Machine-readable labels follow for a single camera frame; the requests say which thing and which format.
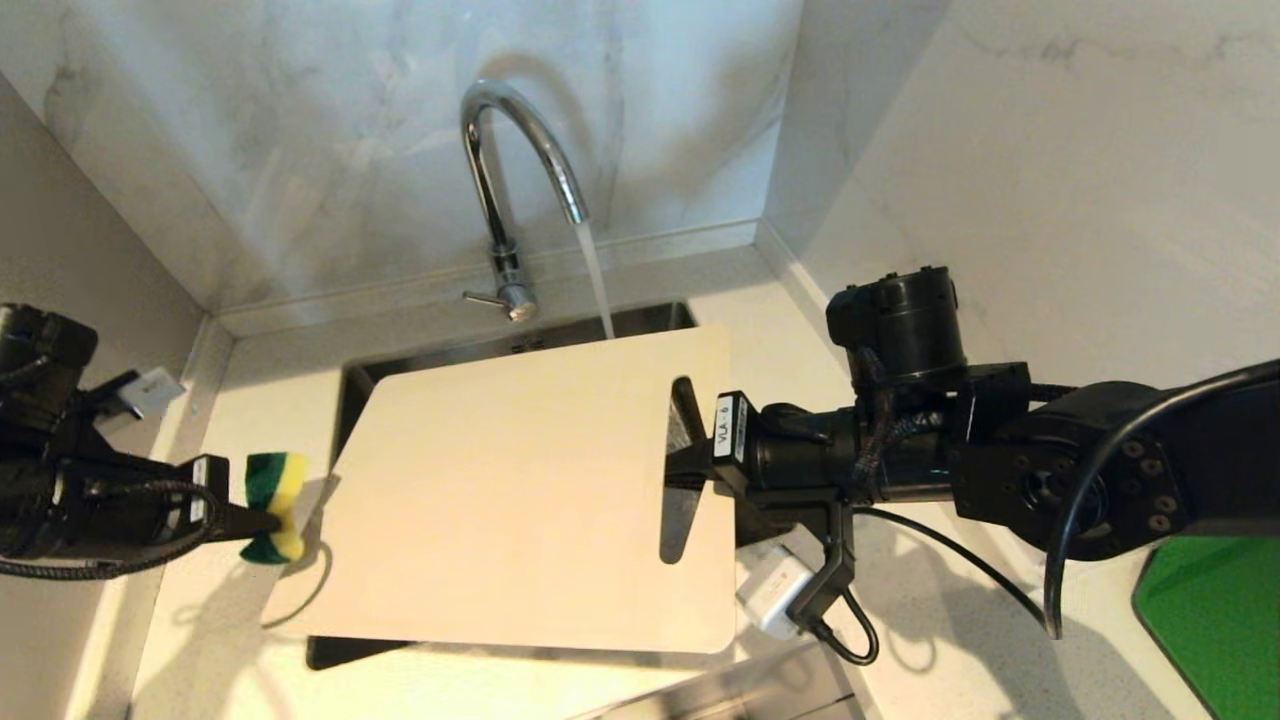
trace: running water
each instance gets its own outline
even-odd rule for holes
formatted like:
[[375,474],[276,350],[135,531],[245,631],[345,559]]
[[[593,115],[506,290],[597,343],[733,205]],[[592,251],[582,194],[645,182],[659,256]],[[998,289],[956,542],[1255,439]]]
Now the running water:
[[609,299],[604,295],[604,275],[600,274],[600,260],[595,256],[595,241],[591,240],[591,224],[588,222],[573,225],[577,243],[582,246],[586,258],[586,272],[591,273],[591,290],[595,304],[600,307],[600,322],[604,323],[604,337],[613,340],[613,315],[609,314]]

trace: white countertop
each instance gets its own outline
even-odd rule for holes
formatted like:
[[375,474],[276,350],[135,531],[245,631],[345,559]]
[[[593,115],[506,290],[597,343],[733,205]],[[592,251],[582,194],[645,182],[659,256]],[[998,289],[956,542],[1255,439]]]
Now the white countertop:
[[[735,387],[756,406],[788,401],[820,410],[854,400],[826,338],[753,247],[632,266],[607,282],[616,306],[686,299],[699,324],[727,327]],[[593,310],[585,278],[540,284],[539,299],[548,323]],[[232,460],[233,486],[246,456],[268,451],[305,454],[311,478],[323,478],[343,364],[508,333],[497,315],[460,301],[242,340],[202,451]],[[1000,360],[980,350],[969,347],[970,357]],[[961,539],[1027,587],[1038,583],[1039,553],[1009,533],[955,521],[936,505],[904,512]],[[1140,553],[1070,569],[1066,639],[1052,643],[993,583],[943,548],[863,520],[855,589],[882,642],[881,660],[863,671],[872,694],[864,706],[874,701],[892,717],[1204,716],[1130,610]],[[232,543],[205,546],[166,568],[134,688],[134,720],[556,719],[774,647],[759,633],[714,656],[422,643],[311,671],[303,641],[259,624],[279,570],[247,565],[238,551]],[[842,610],[828,620],[852,632]]]

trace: chrome faucet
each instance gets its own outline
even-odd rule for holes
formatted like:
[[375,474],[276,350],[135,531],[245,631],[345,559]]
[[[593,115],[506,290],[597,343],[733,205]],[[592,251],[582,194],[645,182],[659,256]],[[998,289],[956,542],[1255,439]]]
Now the chrome faucet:
[[467,291],[462,296],[476,302],[497,305],[507,311],[511,322],[520,323],[538,314],[538,301],[525,282],[516,241],[507,234],[493,184],[489,182],[489,169],[480,152],[480,117],[489,108],[500,110],[511,118],[532,143],[534,151],[552,178],[552,186],[564,210],[564,219],[571,225],[586,222],[586,205],[582,202],[582,192],[577,188],[577,181],[573,178],[572,168],[568,167],[564,151],[529,100],[503,82],[477,79],[472,83],[462,96],[462,145],[471,161],[471,177],[480,195],[480,209],[489,225],[489,234],[493,236],[489,256],[493,261],[497,293],[481,295]]

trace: green and yellow sponge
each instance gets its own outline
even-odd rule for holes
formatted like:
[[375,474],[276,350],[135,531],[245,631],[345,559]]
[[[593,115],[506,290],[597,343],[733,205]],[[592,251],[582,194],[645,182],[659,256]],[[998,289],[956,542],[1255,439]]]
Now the green and yellow sponge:
[[259,533],[241,557],[259,565],[284,565],[302,557],[302,536],[293,524],[293,502],[302,491],[307,460],[292,452],[248,456],[244,495],[250,510],[265,510],[280,519],[280,529]]

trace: cutting board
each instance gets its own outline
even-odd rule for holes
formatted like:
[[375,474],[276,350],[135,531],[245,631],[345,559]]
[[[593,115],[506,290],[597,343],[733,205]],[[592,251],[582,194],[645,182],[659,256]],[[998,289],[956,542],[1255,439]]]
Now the cutting board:
[[735,633],[732,500],[707,486],[677,564],[658,541],[671,384],[692,380],[712,427],[728,352],[727,331],[703,327],[381,380],[334,466],[328,578],[282,578],[264,621],[292,614],[280,626],[312,635],[722,650]]

